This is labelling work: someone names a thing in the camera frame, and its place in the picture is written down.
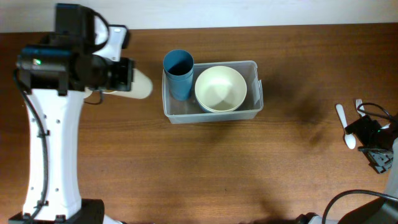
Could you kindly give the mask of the blue cup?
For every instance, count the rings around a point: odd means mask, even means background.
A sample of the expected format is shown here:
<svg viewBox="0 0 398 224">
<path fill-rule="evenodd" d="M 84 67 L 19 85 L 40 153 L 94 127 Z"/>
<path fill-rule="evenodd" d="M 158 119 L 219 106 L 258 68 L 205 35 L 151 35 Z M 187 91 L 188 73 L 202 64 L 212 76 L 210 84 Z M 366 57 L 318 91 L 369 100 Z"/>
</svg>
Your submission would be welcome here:
<svg viewBox="0 0 398 224">
<path fill-rule="evenodd" d="M 169 90 L 172 96 L 178 101 L 185 101 L 190 98 L 193 84 L 193 75 L 184 80 L 173 80 L 167 77 Z"/>
<path fill-rule="evenodd" d="M 193 74 L 194 59 L 186 50 L 175 49 L 163 59 L 165 74 L 173 80 L 181 81 Z"/>
</svg>

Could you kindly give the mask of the white plastic fork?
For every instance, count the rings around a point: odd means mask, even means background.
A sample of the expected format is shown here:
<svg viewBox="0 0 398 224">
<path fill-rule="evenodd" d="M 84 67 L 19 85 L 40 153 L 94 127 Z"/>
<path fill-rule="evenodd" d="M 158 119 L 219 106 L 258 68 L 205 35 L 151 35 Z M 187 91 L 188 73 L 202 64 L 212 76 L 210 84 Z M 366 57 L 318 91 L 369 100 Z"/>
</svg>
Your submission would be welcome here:
<svg viewBox="0 0 398 224">
<path fill-rule="evenodd" d="M 364 106 L 363 106 L 362 99 L 356 99 L 356 100 L 355 100 L 355 105 L 356 105 L 356 111 L 357 111 L 357 113 L 358 113 L 361 117 L 365 116 L 366 114 L 364 113 Z"/>
</svg>

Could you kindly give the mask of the cream cup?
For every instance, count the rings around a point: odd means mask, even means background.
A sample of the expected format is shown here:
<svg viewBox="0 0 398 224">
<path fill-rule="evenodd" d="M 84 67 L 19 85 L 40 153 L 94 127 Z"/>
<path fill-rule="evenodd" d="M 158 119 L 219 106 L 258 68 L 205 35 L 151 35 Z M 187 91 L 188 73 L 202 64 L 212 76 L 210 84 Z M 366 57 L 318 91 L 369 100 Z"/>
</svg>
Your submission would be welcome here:
<svg viewBox="0 0 398 224">
<path fill-rule="evenodd" d="M 147 98 L 153 90 L 153 83 L 149 77 L 140 70 L 132 69 L 130 91 L 104 90 L 105 95 L 121 96 L 126 98 L 144 99 Z"/>
</svg>

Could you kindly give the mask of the blue bowl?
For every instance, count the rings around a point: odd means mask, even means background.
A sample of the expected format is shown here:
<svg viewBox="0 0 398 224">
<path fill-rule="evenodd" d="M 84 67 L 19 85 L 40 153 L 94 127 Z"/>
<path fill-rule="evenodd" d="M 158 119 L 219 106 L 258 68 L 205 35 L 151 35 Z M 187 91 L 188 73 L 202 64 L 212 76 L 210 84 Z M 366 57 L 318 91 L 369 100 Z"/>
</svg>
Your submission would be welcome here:
<svg viewBox="0 0 398 224">
<path fill-rule="evenodd" d="M 206 107 L 203 107 L 203 105 L 202 105 L 199 101 L 196 101 L 196 103 L 197 103 L 199 109 L 200 109 L 203 113 L 212 113 L 211 110 L 207 109 Z"/>
</svg>

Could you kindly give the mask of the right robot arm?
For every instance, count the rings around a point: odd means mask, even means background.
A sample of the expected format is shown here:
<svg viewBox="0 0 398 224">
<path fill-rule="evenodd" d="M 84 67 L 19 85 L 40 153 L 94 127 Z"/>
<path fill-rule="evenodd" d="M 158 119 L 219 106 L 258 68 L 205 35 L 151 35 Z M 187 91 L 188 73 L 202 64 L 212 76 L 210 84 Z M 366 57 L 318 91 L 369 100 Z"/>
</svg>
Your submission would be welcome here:
<svg viewBox="0 0 398 224">
<path fill-rule="evenodd" d="M 359 151 L 368 153 L 376 165 L 390 167 L 385 191 L 344 191 L 333 197 L 322 215 L 301 214 L 295 223 L 397 223 L 397 116 L 391 116 L 390 119 L 390 124 L 381 126 L 366 115 L 345 127 L 345 133 L 354 134 L 362 143 Z M 327 219 L 328 212 L 338 199 L 353 194 L 372 195 L 376 199 L 350 211 L 340 220 Z"/>
</svg>

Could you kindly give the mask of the white plastic spoon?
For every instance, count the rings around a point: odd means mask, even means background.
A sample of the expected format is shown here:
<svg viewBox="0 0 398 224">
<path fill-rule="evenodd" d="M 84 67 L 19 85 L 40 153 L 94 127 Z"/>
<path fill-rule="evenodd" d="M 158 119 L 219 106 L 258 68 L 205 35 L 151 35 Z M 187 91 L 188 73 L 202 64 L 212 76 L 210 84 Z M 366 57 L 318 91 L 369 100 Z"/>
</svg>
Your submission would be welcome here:
<svg viewBox="0 0 398 224">
<path fill-rule="evenodd" d="M 336 104 L 335 105 L 336 112 L 338 114 L 338 117 L 340 119 L 341 125 L 343 129 L 345 129 L 348 126 L 347 120 L 346 120 L 346 115 L 345 111 L 343 109 L 343 106 L 341 104 Z M 344 141 L 349 149 L 354 149 L 356 147 L 356 139 L 352 134 L 346 134 L 346 131 L 344 131 Z"/>
</svg>

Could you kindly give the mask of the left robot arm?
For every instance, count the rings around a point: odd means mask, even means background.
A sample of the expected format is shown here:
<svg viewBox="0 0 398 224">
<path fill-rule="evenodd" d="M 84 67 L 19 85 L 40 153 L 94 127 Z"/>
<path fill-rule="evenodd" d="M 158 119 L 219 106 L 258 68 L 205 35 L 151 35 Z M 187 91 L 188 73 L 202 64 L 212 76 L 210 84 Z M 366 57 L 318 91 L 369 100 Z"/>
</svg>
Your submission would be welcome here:
<svg viewBox="0 0 398 224">
<path fill-rule="evenodd" d="M 129 36 L 89 7 L 58 3 L 55 30 L 21 50 L 13 79 L 28 112 L 29 189 L 9 223 L 112 222 L 102 200 L 80 196 L 78 126 L 87 90 L 131 89 L 134 62 L 121 56 Z"/>
</svg>

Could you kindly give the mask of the cream bowl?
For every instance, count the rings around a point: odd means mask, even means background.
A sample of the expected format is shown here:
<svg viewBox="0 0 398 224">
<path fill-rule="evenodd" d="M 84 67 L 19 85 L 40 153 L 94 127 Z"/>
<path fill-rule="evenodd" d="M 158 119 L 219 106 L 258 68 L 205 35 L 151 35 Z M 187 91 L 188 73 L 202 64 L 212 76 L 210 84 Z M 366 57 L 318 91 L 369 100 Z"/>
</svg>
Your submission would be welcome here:
<svg viewBox="0 0 398 224">
<path fill-rule="evenodd" d="M 246 94 L 229 92 L 225 95 L 216 93 L 205 93 L 195 95 L 200 107 L 210 113 L 224 113 L 238 109 L 244 102 Z"/>
<path fill-rule="evenodd" d="M 248 92 L 244 77 L 237 70 L 221 65 L 201 72 L 195 82 L 194 90 L 195 95 L 205 93 L 225 95 L 229 92 L 247 95 Z"/>
</svg>

